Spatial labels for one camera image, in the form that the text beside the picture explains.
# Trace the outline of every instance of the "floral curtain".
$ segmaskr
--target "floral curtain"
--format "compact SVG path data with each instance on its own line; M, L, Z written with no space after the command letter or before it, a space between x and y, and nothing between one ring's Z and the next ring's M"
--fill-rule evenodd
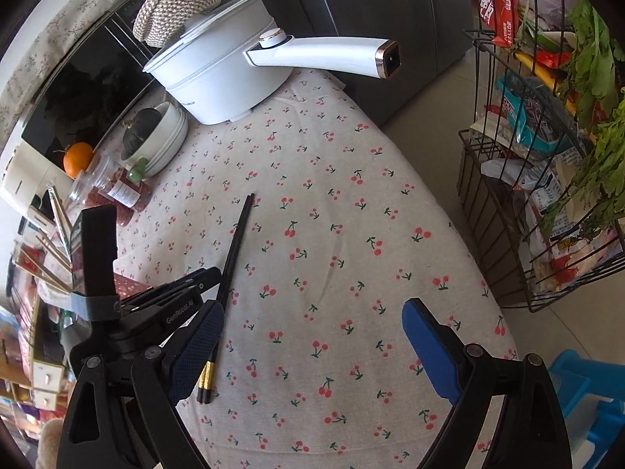
M0 151L24 108L86 30L120 0L69 0L24 54L0 95Z

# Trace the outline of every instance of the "tablecloth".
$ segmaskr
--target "tablecloth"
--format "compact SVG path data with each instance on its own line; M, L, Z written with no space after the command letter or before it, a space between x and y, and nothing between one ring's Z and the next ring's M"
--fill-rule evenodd
M115 132L104 149L120 146ZM446 160L445 149L437 153ZM294 70L234 123L193 122L151 182L148 208L119 230L116 261L118 273L150 285L223 267L243 201L256 195L229 291L215 399L178 405L211 467L418 465L450 405L403 333L408 298L420 297L465 343L516 357L449 218L327 72ZM488 451L498 404L472 467Z

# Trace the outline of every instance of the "drawer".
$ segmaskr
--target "drawer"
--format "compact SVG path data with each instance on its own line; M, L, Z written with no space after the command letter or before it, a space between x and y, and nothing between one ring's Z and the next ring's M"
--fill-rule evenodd
M43 390L32 390L32 402L37 409L56 410L56 393Z
M44 362L32 363L32 387L38 390L59 391L63 380L62 366Z

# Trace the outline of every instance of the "glass jar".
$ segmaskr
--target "glass jar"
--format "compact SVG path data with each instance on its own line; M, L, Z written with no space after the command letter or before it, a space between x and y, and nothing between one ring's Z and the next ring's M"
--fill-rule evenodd
M117 225L124 227L132 220L134 210L124 206L115 199L110 199L102 195L98 188L93 185L93 176L89 173L81 171L76 176L69 200L81 205L82 209L94 208L96 206L104 206L111 204L117 208Z
M109 156L100 155L95 158L93 167L89 167L93 175L93 185L101 194L119 201L137 213L147 208L152 199L151 187L141 180L133 183L128 178L124 167Z

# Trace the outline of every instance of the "white appliance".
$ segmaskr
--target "white appliance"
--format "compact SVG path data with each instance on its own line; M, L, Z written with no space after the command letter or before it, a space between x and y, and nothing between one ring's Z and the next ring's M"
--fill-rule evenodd
M180 39L144 67L203 124L237 120L273 93L293 67L387 78L401 64L397 42L361 37L295 39L262 0L233 0L193 16Z
M32 206L32 200L35 196L42 200L48 192L48 184L54 184L64 201L70 195L73 182L63 170L22 141L4 170L0 196L21 216L51 235L55 230L54 222Z

